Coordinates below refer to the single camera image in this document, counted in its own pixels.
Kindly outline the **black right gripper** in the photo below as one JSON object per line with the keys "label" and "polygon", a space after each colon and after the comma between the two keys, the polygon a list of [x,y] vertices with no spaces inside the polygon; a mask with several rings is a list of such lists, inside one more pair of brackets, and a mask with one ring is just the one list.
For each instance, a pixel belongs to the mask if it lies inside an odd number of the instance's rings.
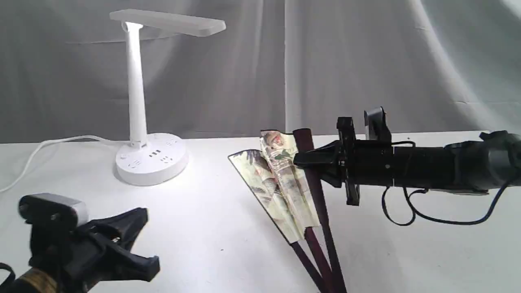
{"label": "black right gripper", "polygon": [[393,186],[391,143],[357,139],[352,117],[337,119],[339,135],[335,144],[300,151],[294,156],[294,165],[301,168],[325,168],[337,165],[340,184],[345,185],[346,204],[359,206],[359,186]]}

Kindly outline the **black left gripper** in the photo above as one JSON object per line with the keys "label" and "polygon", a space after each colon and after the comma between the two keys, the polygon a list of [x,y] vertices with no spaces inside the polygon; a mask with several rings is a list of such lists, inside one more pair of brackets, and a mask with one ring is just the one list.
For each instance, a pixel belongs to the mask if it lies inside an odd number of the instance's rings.
{"label": "black left gripper", "polygon": [[[49,276],[56,293],[88,293],[106,281],[151,282],[160,272],[158,256],[129,252],[148,220],[147,208],[134,208],[74,229],[31,223],[28,264]],[[127,251],[109,253],[110,241]]]}

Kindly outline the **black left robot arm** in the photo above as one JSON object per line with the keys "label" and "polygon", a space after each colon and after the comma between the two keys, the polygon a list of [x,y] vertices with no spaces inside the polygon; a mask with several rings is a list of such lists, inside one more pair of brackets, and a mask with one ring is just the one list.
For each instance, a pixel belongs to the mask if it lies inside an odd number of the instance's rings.
{"label": "black left robot arm", "polygon": [[160,272],[158,256],[132,253],[149,220],[147,208],[93,219],[74,229],[31,222],[31,258],[26,273],[9,271],[2,293],[88,293],[99,282],[151,282]]}

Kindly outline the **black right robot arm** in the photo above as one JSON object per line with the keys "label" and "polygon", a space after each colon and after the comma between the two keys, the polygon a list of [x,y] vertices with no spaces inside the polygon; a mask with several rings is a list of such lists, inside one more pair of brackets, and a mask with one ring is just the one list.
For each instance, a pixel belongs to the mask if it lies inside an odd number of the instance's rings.
{"label": "black right robot arm", "polygon": [[353,119],[339,117],[339,139],[313,148],[309,129],[293,132],[298,146],[294,164],[319,180],[346,187],[346,203],[360,204],[359,185],[423,188],[485,194],[503,185],[520,186],[520,135],[482,132],[479,141],[444,147],[392,142],[385,113],[365,114],[366,139],[354,134]]}

